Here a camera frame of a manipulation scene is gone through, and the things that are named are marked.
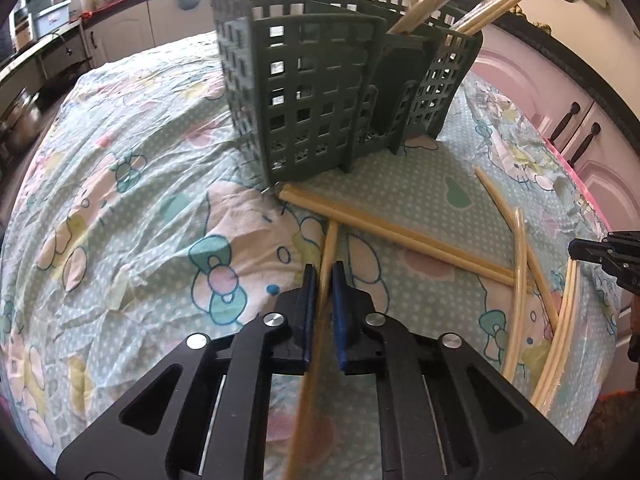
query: cartoon print bedsheet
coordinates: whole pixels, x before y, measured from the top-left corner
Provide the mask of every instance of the cartoon print bedsheet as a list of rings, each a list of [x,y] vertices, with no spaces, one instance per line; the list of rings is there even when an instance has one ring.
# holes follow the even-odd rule
[[[234,333],[319,265],[324,221],[280,204],[239,149],[214,34],[82,76],[22,184],[2,247],[2,404],[37,455],[57,456],[193,332]],[[561,301],[566,246],[606,231],[593,206],[507,99],[469,75],[443,132],[375,153],[353,173],[303,185],[504,266],[513,239],[473,175],[480,165],[527,219]],[[456,331],[499,367],[511,290],[356,230],[342,231],[348,279],[376,308],[427,336]],[[581,265],[580,312],[551,420],[578,437],[614,351],[620,292]],[[516,386],[532,391],[551,332],[527,302]],[[325,381],[313,478],[381,477],[371,377]],[[267,478],[278,478],[299,380],[273,380]]]

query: kitchen counter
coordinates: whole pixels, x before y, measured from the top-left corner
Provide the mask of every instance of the kitchen counter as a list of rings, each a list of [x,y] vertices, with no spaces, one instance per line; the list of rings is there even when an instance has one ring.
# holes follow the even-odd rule
[[[12,56],[8,57],[4,60],[2,64],[0,64],[0,84],[7,79],[12,73],[14,73],[18,68],[20,68],[25,62],[31,60],[34,56],[37,56],[42,53],[42,51],[47,48],[53,41],[58,41],[62,43],[61,37],[64,37],[67,34],[74,34],[79,29],[81,22],[80,20],[75,20],[74,22],[67,23],[62,25],[58,30],[55,30],[51,34],[46,34],[42,38],[40,38],[36,43],[31,45],[26,50],[21,52],[17,52]]]

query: pink cabinet door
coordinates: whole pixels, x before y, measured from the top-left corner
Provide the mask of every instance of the pink cabinet door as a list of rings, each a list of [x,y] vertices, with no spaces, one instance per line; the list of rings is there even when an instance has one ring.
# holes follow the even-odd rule
[[[562,149],[593,99],[557,66],[511,34],[493,25],[485,27],[482,34],[482,49],[472,72],[513,101],[545,138],[551,137],[566,117],[566,125],[554,141]]]
[[[614,231],[640,229],[640,159],[598,105],[591,107],[562,155]]]

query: stainless steel pot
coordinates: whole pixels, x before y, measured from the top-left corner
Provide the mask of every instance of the stainless steel pot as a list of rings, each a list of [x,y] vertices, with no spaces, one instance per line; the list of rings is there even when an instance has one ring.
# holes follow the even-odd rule
[[[27,92],[27,89],[23,88],[2,114],[0,118],[0,129],[11,130],[17,122],[18,117],[20,117],[24,111],[24,107],[29,104],[30,101],[31,96]]]
[[[20,155],[26,152],[40,135],[40,110],[36,106],[36,94],[22,109],[22,113],[9,130],[4,140],[7,151],[12,155]]]

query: plastic container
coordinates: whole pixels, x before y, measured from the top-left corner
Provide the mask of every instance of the plastic container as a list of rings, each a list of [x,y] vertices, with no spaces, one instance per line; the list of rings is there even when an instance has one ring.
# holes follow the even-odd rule
[[[36,39],[52,33],[69,22],[69,5],[71,0],[66,0],[51,6],[33,17],[33,27]]]
[[[463,13],[447,6],[385,34],[407,2],[211,1],[234,124],[268,183],[438,135],[482,34],[448,30]]]

